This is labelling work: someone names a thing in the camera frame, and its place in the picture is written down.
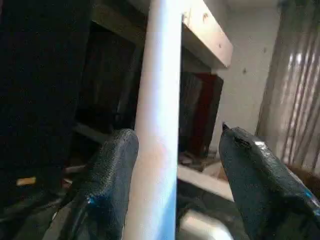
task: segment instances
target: wooden plank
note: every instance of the wooden plank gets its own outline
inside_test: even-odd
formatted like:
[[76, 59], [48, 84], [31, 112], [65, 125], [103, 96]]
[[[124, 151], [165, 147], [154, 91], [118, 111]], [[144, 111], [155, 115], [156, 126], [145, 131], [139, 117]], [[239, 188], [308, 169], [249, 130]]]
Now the wooden plank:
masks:
[[146, 32], [107, 5], [97, 4], [93, 7], [92, 21], [138, 46], [145, 44]]
[[198, 188], [208, 191], [209, 193], [218, 195], [224, 199], [234, 202], [229, 183], [201, 172], [195, 171], [183, 165], [178, 165], [178, 179], [195, 185]]
[[182, 42], [212, 68], [231, 64], [233, 46], [203, 0], [189, 0], [184, 6]]

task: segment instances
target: white pole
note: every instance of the white pole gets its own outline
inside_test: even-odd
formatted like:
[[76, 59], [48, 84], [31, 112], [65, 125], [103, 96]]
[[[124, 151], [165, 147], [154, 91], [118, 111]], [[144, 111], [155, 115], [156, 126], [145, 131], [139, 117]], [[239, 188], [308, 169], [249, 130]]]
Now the white pole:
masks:
[[175, 239], [181, 31], [180, 0], [151, 0], [124, 240]]

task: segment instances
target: white wall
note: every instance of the white wall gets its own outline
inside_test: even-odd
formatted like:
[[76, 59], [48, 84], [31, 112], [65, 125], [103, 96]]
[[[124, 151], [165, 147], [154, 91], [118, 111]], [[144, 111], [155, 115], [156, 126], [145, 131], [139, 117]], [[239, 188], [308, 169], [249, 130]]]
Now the white wall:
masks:
[[229, 12], [225, 31], [233, 44], [233, 56], [229, 69], [217, 71], [224, 85], [212, 151], [218, 149], [223, 122], [255, 134], [279, 23], [277, 8]]

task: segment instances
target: white rod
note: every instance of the white rod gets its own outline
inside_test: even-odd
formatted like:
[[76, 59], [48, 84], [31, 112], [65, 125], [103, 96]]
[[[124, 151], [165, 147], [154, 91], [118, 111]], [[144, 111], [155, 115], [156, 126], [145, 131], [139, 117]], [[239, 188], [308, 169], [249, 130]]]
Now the white rod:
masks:
[[180, 0], [151, 0], [124, 240], [175, 239], [181, 31]]

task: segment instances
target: wooden shelf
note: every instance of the wooden shelf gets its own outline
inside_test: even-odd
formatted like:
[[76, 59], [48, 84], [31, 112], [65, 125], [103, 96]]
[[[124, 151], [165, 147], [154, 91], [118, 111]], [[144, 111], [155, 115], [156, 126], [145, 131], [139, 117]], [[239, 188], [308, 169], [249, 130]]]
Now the wooden shelf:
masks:
[[[94, 6], [92, 21], [138, 46], [145, 44], [146, 17], [137, 24], [131, 21], [128, 14], [101, 3]], [[185, 6], [182, 22], [182, 45], [186, 49], [210, 69], [227, 68], [230, 65], [233, 46], [203, 0], [189, 1]], [[185, 55], [187, 59], [183, 64], [188, 68], [194, 65], [193, 62], [197, 62], [190, 55]], [[207, 70], [196, 63], [195, 72], [207, 72]]]

